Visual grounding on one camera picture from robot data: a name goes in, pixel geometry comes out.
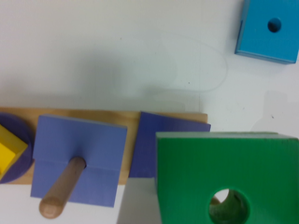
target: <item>yellow triangle block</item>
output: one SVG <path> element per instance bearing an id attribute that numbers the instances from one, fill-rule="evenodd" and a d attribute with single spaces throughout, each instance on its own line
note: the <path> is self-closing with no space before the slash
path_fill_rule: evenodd
<path id="1" fill-rule="evenodd" d="M 0 125 L 0 180 L 27 147 L 20 138 Z"/>

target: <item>block hole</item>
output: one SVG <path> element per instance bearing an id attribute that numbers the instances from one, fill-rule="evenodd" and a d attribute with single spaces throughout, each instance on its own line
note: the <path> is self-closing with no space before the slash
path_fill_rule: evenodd
<path id="1" fill-rule="evenodd" d="M 279 18 L 273 18 L 268 22 L 268 29 L 272 33 L 277 33 L 281 29 L 281 21 Z"/>
<path id="2" fill-rule="evenodd" d="M 248 203 L 236 190 L 224 189 L 211 199 L 209 216 L 215 224 L 244 224 L 249 216 Z"/>

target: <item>blue square block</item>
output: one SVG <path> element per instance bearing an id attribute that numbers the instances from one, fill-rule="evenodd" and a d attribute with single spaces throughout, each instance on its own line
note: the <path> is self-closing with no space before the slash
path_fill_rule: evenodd
<path id="1" fill-rule="evenodd" d="M 74 157 L 86 168 L 69 202 L 114 206 L 127 129 L 102 122 L 43 115 L 39 117 L 32 197 L 43 198 Z"/>
<path id="2" fill-rule="evenodd" d="M 299 0 L 245 0 L 235 54 L 296 63 Z"/>
<path id="3" fill-rule="evenodd" d="M 141 112 L 129 177 L 156 177 L 157 132 L 209 132 L 210 124 Z"/>

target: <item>wooden peg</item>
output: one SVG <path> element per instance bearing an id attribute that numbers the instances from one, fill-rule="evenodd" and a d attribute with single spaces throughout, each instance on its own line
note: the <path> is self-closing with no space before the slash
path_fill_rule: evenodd
<path id="1" fill-rule="evenodd" d="M 81 157 L 73 158 L 39 204 L 43 217 L 56 218 L 63 211 L 70 198 L 86 162 Z"/>

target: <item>wooden base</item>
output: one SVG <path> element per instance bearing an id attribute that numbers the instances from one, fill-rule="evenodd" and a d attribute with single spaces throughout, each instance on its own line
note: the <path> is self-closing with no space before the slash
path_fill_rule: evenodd
<path id="1" fill-rule="evenodd" d="M 105 123 L 123 125 L 128 128 L 127 139 L 122 158 L 120 185 L 125 185 L 129 176 L 132 157 L 134 153 L 135 139 L 138 130 L 140 112 L 127 111 L 106 111 L 106 110 L 71 110 L 71 109 L 40 109 L 40 108 L 0 108 L 0 112 L 6 112 L 16 115 L 23 119 L 26 124 L 36 131 L 38 116 L 42 114 L 52 114 L 67 116 L 78 119 L 91 119 L 102 121 Z M 194 113 L 157 113 L 178 119 L 187 119 L 207 123 L 206 114 Z M 21 178 L 11 182 L 10 184 L 32 184 L 35 166 L 33 165 L 29 171 Z"/>

